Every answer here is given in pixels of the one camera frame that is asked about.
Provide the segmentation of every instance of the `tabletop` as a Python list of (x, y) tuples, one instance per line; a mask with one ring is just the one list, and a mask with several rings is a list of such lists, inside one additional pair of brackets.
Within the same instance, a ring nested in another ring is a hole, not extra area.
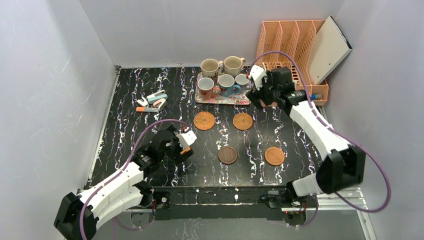
[[(139, 134), (148, 125), (162, 119), (177, 119), (192, 127), (197, 136), (191, 146), (194, 151), (187, 161), (175, 165), (165, 158), (160, 168), (147, 177), (154, 187), (242, 187), (276, 186), (315, 172), (322, 163), (316, 147), (305, 132), (277, 107), (257, 109), (252, 104), (219, 105), (195, 102), (199, 67), (123, 68), (119, 72), (111, 107), (101, 138), (98, 156), (88, 186), (94, 186), (121, 167), (131, 153)], [(168, 95), (167, 106), (159, 113), (136, 112), (136, 101), (159, 90)], [(215, 116), (210, 130), (198, 130), (193, 119), (206, 111)], [(233, 126), (238, 113), (253, 118), (253, 126), (241, 131)], [(147, 142), (162, 123), (148, 131)], [(218, 159), (223, 146), (234, 147), (238, 159), (225, 165)], [(279, 166), (269, 165), (264, 158), (270, 147), (280, 148), (285, 154)]]

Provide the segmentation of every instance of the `coaster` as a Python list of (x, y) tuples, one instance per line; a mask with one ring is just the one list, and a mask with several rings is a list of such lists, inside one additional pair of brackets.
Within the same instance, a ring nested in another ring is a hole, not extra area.
[(199, 130), (209, 130), (215, 125), (215, 116), (207, 111), (201, 111), (194, 117), (194, 125)]
[(247, 113), (237, 113), (232, 120), (232, 124), (234, 124), (234, 127), (236, 127), (238, 130), (244, 131), (251, 128), (253, 119)]
[(218, 159), (223, 164), (233, 164), (238, 156), (237, 150), (232, 146), (223, 146), (218, 151)]
[(269, 165), (280, 166), (284, 162), (284, 152), (278, 147), (272, 146), (265, 151), (265, 160)]

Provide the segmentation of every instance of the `small bottle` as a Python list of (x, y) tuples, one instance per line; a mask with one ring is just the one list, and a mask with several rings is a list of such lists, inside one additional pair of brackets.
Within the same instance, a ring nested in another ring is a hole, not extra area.
[(312, 94), (312, 96), (310, 97), (310, 99), (312, 100), (321, 100), (322, 98), (323, 98), (323, 95), (321, 93)]

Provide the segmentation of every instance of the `cup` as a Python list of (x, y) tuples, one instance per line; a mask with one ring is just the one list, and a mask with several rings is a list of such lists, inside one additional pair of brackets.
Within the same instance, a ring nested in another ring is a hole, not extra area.
[(224, 60), (224, 72), (233, 77), (240, 74), (245, 66), (246, 59), (238, 56), (229, 56)]
[(209, 77), (202, 77), (197, 81), (197, 87), (200, 92), (201, 99), (209, 100), (211, 97), (219, 95), (221, 89), (215, 86), (214, 80)]
[(218, 74), (224, 69), (224, 62), (208, 58), (201, 62), (200, 69), (203, 78), (210, 78), (217, 83)]
[(235, 77), (235, 83), (240, 86), (240, 93), (246, 92), (246, 90), (250, 90), (253, 87), (253, 84), (249, 82), (249, 79), (244, 74), (239, 74)]
[(228, 74), (219, 76), (218, 84), (221, 88), (221, 96), (228, 98), (231, 94), (236, 94), (242, 89), (239, 85), (234, 85), (234, 77)]

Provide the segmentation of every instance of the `blue mug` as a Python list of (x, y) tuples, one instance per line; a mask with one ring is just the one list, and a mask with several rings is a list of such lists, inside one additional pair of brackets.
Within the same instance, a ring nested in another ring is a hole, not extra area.
[(228, 98), (231, 94), (236, 94), (242, 89), (239, 85), (234, 85), (234, 77), (228, 74), (219, 76), (218, 85), (221, 89), (221, 96)]
[(239, 74), (235, 76), (235, 84), (240, 86), (241, 88), (240, 93), (244, 93), (247, 90), (250, 90), (253, 88), (253, 83), (251, 83), (248, 77), (244, 74)]

